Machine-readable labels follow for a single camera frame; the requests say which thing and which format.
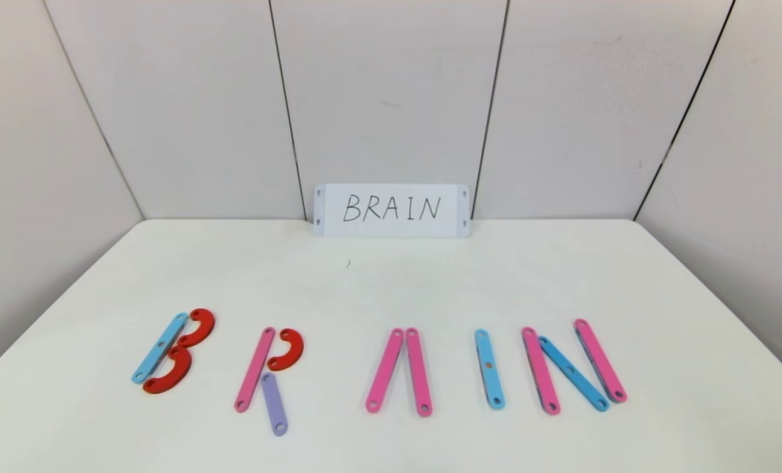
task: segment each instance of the wall panel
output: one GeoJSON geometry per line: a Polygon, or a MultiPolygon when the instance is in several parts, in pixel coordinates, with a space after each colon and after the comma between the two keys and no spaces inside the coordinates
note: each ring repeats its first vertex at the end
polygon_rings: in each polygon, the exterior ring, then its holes
{"type": "Polygon", "coordinates": [[[782,0],[735,3],[638,221],[782,361],[782,0]]]}
{"type": "Polygon", "coordinates": [[[730,0],[511,0],[475,218],[633,218],[730,0]]]}
{"type": "Polygon", "coordinates": [[[303,218],[266,0],[47,0],[147,218],[303,218]]]}
{"type": "Polygon", "coordinates": [[[0,355],[139,221],[43,2],[0,0],[0,355]]]}
{"type": "Polygon", "coordinates": [[[272,0],[307,213],[318,183],[474,191],[504,0],[272,0]]]}

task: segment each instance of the blue plastic strip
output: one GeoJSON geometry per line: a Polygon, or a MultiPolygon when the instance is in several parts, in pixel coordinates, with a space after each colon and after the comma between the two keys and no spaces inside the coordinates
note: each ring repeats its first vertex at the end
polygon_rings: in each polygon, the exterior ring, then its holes
{"type": "Polygon", "coordinates": [[[478,351],[478,364],[481,366],[481,380],[484,381],[484,392],[487,402],[496,410],[504,409],[504,392],[499,381],[496,359],[490,346],[490,334],[487,330],[475,331],[475,349],[478,351]]]}
{"type": "Polygon", "coordinates": [[[575,385],[577,390],[580,391],[580,394],[592,404],[592,407],[595,407],[602,413],[609,409],[609,402],[607,402],[607,399],[604,398],[603,394],[598,392],[598,390],[595,389],[595,386],[592,386],[592,383],[589,383],[589,381],[583,377],[583,374],[580,374],[580,371],[577,371],[577,368],[574,368],[574,366],[569,363],[569,360],[559,352],[557,347],[555,347],[549,339],[541,336],[540,347],[543,348],[543,352],[549,357],[551,362],[555,363],[557,368],[559,368],[559,370],[565,374],[565,377],[571,381],[571,384],[575,385]]]}
{"type": "Polygon", "coordinates": [[[137,368],[137,371],[131,376],[131,380],[134,383],[141,384],[142,381],[145,381],[148,378],[148,375],[154,372],[154,369],[157,368],[157,364],[160,363],[160,360],[163,359],[163,356],[166,355],[166,352],[169,351],[169,348],[174,344],[175,339],[183,330],[187,320],[189,320],[189,314],[186,312],[175,315],[175,318],[172,319],[172,322],[169,323],[169,326],[163,331],[163,335],[160,335],[160,338],[157,340],[156,344],[154,344],[154,347],[151,347],[151,351],[145,355],[145,359],[142,360],[142,363],[139,363],[139,368],[137,368]]]}
{"type": "Polygon", "coordinates": [[[273,373],[262,375],[262,395],[265,396],[265,407],[268,408],[271,431],[280,437],[288,432],[288,420],[286,420],[286,410],[283,408],[280,390],[277,389],[277,379],[273,373]]]}

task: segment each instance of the red curved piece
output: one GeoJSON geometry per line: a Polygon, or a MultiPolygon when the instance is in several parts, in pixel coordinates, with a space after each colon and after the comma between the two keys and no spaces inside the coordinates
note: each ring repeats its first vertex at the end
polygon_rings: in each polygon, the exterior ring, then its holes
{"type": "Polygon", "coordinates": [[[175,387],[175,384],[180,383],[184,376],[189,373],[189,368],[192,366],[192,354],[189,353],[189,350],[184,347],[172,347],[169,350],[169,357],[175,360],[175,366],[172,366],[172,371],[159,378],[147,380],[142,384],[142,390],[148,392],[148,394],[167,392],[175,387]]]}
{"type": "Polygon", "coordinates": [[[271,371],[283,371],[283,369],[291,367],[303,354],[303,337],[297,333],[297,330],[293,328],[281,330],[280,338],[292,344],[292,347],[283,356],[273,356],[268,360],[268,369],[271,371]]]}
{"type": "Polygon", "coordinates": [[[210,332],[213,332],[213,327],[216,327],[216,317],[207,309],[194,309],[189,318],[199,323],[198,329],[193,333],[181,335],[178,338],[179,347],[189,348],[198,345],[210,335],[210,332]]]}

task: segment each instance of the white sign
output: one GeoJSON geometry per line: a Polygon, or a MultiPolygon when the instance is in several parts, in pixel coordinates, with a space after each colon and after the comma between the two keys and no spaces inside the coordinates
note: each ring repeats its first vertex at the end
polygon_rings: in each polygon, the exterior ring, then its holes
{"type": "Polygon", "coordinates": [[[463,238],[465,185],[319,185],[315,234],[324,237],[463,238]]]}

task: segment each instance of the wall seam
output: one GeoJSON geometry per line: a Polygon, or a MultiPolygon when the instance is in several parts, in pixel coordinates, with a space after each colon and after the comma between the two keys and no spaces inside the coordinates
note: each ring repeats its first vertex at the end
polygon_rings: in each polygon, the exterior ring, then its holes
{"type": "Polygon", "coordinates": [[[504,6],[504,21],[502,21],[502,38],[498,43],[498,54],[496,55],[496,69],[493,71],[493,87],[490,90],[490,106],[487,108],[487,122],[484,125],[484,140],[481,143],[481,159],[478,161],[478,176],[475,178],[475,192],[472,194],[472,210],[469,212],[469,219],[475,216],[475,204],[478,202],[478,189],[481,188],[481,170],[484,168],[484,151],[487,149],[487,134],[490,132],[490,117],[493,113],[493,99],[496,98],[496,83],[498,83],[498,69],[502,63],[502,48],[504,48],[504,35],[508,29],[508,15],[510,14],[510,0],[507,0],[504,6]]]}
{"type": "Polygon", "coordinates": [[[114,161],[114,165],[117,168],[117,172],[119,173],[119,176],[123,179],[123,183],[125,183],[125,188],[127,191],[129,191],[129,194],[131,195],[131,200],[133,200],[133,204],[135,207],[137,207],[137,212],[139,212],[139,216],[141,219],[145,220],[145,214],[142,212],[142,208],[139,206],[139,202],[137,201],[137,197],[133,194],[133,191],[131,191],[131,185],[129,182],[127,182],[127,179],[125,177],[125,173],[123,173],[123,170],[119,166],[119,162],[117,161],[117,156],[114,155],[114,149],[111,148],[110,143],[108,143],[108,138],[105,137],[105,131],[103,131],[102,126],[99,125],[99,120],[96,118],[96,113],[93,111],[93,105],[90,105],[90,100],[87,99],[87,94],[84,92],[84,87],[81,86],[81,80],[78,78],[78,74],[76,74],[76,69],[73,67],[72,60],[70,60],[70,54],[67,53],[67,48],[64,47],[64,42],[61,39],[61,35],[58,33],[58,27],[55,26],[55,21],[52,19],[52,13],[49,12],[49,6],[46,3],[46,0],[43,0],[43,9],[46,10],[46,17],[49,19],[49,24],[52,25],[52,31],[55,32],[55,37],[58,38],[58,44],[61,46],[61,51],[64,52],[64,59],[67,60],[67,65],[70,67],[70,72],[72,72],[73,78],[76,79],[76,85],[78,86],[79,92],[81,92],[81,98],[84,99],[84,103],[87,105],[87,110],[90,111],[90,117],[93,117],[93,123],[96,124],[96,129],[99,130],[99,135],[102,137],[102,140],[105,142],[105,147],[108,148],[108,153],[111,155],[112,161],[114,161]]]}
{"type": "Polygon", "coordinates": [[[662,166],[664,165],[664,162],[666,161],[666,159],[668,159],[670,150],[672,150],[672,148],[674,147],[674,143],[676,142],[676,137],[677,135],[680,134],[680,129],[682,129],[682,124],[685,123],[685,117],[688,117],[688,111],[691,110],[691,105],[694,104],[694,99],[697,98],[697,92],[700,90],[700,84],[703,83],[703,78],[706,77],[706,72],[708,71],[708,67],[712,64],[712,58],[714,58],[715,51],[718,50],[718,44],[720,44],[720,39],[724,36],[724,30],[726,30],[726,24],[729,23],[729,16],[732,14],[732,8],[734,6],[735,6],[735,0],[732,0],[732,3],[729,4],[729,9],[726,11],[726,18],[724,18],[724,24],[721,25],[720,31],[718,32],[718,38],[715,39],[714,46],[712,46],[712,52],[708,55],[708,60],[706,60],[706,66],[703,67],[703,73],[700,74],[700,79],[697,81],[697,86],[694,87],[694,93],[691,94],[691,98],[688,100],[688,105],[685,108],[685,112],[682,113],[682,118],[680,119],[679,124],[676,126],[676,130],[674,131],[673,137],[670,139],[670,143],[668,144],[668,149],[666,149],[666,152],[664,152],[664,156],[662,156],[662,161],[660,161],[659,166],[656,168],[656,173],[654,174],[654,177],[651,180],[651,184],[648,186],[648,189],[645,191],[645,196],[642,198],[642,202],[639,204],[639,208],[637,208],[636,210],[636,215],[633,216],[633,221],[636,221],[636,219],[639,218],[639,213],[642,212],[642,207],[645,206],[645,202],[648,200],[648,195],[651,194],[653,186],[656,183],[656,177],[659,176],[660,172],[662,171],[662,166]]]}

